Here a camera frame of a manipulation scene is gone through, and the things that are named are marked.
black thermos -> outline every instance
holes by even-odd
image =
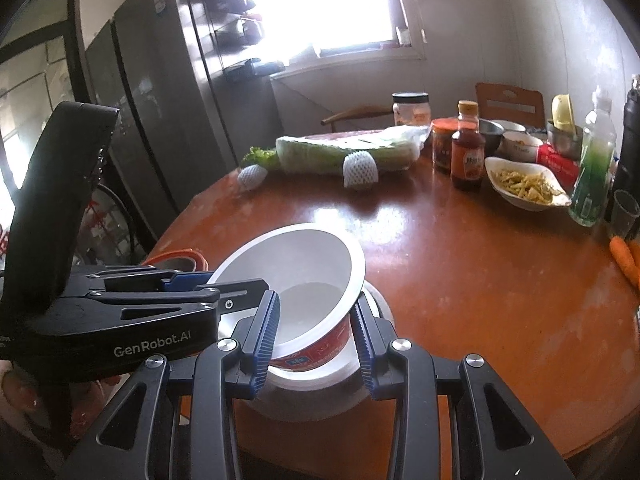
[[[640,75],[634,76],[631,91],[626,98],[620,161],[604,215],[607,222],[611,220],[613,193],[619,189],[628,191],[640,203]],[[634,225],[633,231],[635,232],[630,235],[635,237],[638,226]]]

refrigerator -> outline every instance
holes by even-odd
[[[95,102],[120,109],[111,160],[155,239],[282,134],[269,77],[225,76],[216,15],[204,0],[126,0],[86,50]]]

metal bolt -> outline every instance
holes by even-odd
[[[466,356],[466,364],[473,368],[481,368],[484,365],[484,357],[478,354],[469,354]]]
[[[158,368],[159,366],[162,366],[162,363],[164,363],[164,357],[155,354],[146,358],[145,365],[147,368]]]
[[[406,352],[409,348],[411,348],[411,341],[408,339],[398,338],[395,341],[391,342],[391,346],[394,350],[398,350],[399,352]]]
[[[231,352],[236,346],[238,346],[238,343],[235,339],[226,338],[218,341],[218,350],[223,352]]]

black jar lid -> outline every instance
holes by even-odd
[[[429,102],[429,94],[425,92],[398,92],[393,96],[395,103],[403,105]]]

plastic bag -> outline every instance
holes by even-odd
[[[341,175],[344,158],[362,151],[371,154],[378,171],[400,171],[418,160],[430,133],[428,127],[393,126],[380,132],[350,132],[349,136],[280,137],[276,152],[286,173]]]

